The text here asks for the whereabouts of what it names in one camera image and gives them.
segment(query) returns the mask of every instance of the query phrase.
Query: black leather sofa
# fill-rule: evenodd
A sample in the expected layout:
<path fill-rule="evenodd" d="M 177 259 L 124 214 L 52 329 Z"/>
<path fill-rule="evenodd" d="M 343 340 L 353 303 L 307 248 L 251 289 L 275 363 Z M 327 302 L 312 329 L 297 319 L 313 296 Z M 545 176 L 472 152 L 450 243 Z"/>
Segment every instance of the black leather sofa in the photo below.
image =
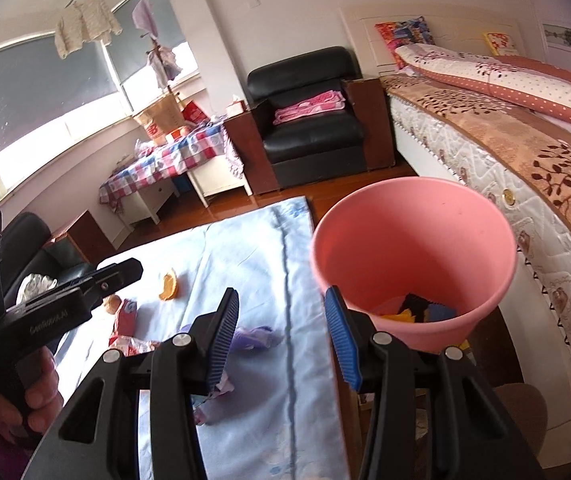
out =
<path fill-rule="evenodd" d="M 6 308 L 16 304 L 19 285 L 29 274 L 67 283 L 95 270 L 66 239 L 44 247 L 51 237 L 46 223 L 29 212 L 19 214 L 3 230 L 1 276 Z"/>
<path fill-rule="evenodd" d="M 346 102 L 333 110 L 274 126 L 275 111 L 328 90 L 344 91 L 360 76 L 350 52 L 323 48 L 253 70 L 248 91 L 263 146 L 279 187 L 367 170 L 363 127 Z"/>

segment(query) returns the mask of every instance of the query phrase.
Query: folded pink blanket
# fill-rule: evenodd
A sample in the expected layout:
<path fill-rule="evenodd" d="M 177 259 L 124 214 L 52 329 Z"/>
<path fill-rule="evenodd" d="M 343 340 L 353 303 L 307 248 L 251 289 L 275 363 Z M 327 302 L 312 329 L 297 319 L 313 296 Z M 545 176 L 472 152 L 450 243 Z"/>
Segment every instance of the folded pink blanket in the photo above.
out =
<path fill-rule="evenodd" d="M 343 94 L 336 90 L 328 90 L 296 105 L 277 110 L 273 124 L 277 126 L 301 117 L 320 114 L 330 110 L 343 110 L 344 108 L 345 97 Z"/>

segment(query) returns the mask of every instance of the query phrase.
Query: plaid tablecloth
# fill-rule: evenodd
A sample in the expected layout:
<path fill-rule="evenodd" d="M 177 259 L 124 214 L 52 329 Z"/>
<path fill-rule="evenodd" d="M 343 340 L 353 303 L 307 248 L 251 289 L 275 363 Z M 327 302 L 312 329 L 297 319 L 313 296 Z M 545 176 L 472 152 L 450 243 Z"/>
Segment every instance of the plaid tablecloth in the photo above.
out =
<path fill-rule="evenodd" d="M 111 176 L 99 187 L 99 203 L 109 205 L 116 212 L 121 198 L 164 178 L 185 173 L 217 155 L 226 156 L 232 174 L 238 178 L 243 175 L 243 163 L 228 139 L 223 123 L 210 124 L 156 149 Z"/>

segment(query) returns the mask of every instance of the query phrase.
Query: human hand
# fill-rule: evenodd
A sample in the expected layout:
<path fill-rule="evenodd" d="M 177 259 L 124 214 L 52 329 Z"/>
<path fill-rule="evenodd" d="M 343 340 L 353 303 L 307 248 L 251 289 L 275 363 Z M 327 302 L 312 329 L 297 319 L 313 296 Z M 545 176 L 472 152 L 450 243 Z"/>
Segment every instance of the human hand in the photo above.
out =
<path fill-rule="evenodd" d="M 28 425 L 37 433 L 45 433 L 64 405 L 59 393 L 59 374 L 54 369 L 54 358 L 48 348 L 41 349 L 40 379 L 26 390 L 26 402 L 34 411 L 28 416 Z M 22 417 L 5 397 L 0 394 L 0 435 L 14 443 L 10 432 L 13 426 L 21 426 Z"/>

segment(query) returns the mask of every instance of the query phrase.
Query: silver bolt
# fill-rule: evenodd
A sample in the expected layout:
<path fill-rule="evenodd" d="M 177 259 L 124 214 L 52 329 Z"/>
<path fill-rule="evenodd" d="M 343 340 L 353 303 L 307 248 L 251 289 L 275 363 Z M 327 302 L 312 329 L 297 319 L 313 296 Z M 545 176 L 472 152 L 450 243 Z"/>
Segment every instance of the silver bolt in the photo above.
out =
<path fill-rule="evenodd" d="M 174 346 L 188 346 L 191 341 L 192 338 L 190 334 L 177 334 L 172 338 L 172 344 Z"/>
<path fill-rule="evenodd" d="M 103 354 L 103 360 L 106 363 L 114 363 L 114 362 L 118 361 L 120 355 L 121 355 L 121 352 L 118 350 L 115 350 L 113 348 L 113 349 L 108 350 L 107 352 L 105 352 Z"/>
<path fill-rule="evenodd" d="M 389 345 L 392 342 L 392 336 L 387 332 L 377 332 L 372 336 L 372 341 L 377 345 Z"/>
<path fill-rule="evenodd" d="M 460 361 L 463 359 L 463 352 L 457 346 L 449 346 L 445 349 L 445 356 L 452 361 Z"/>

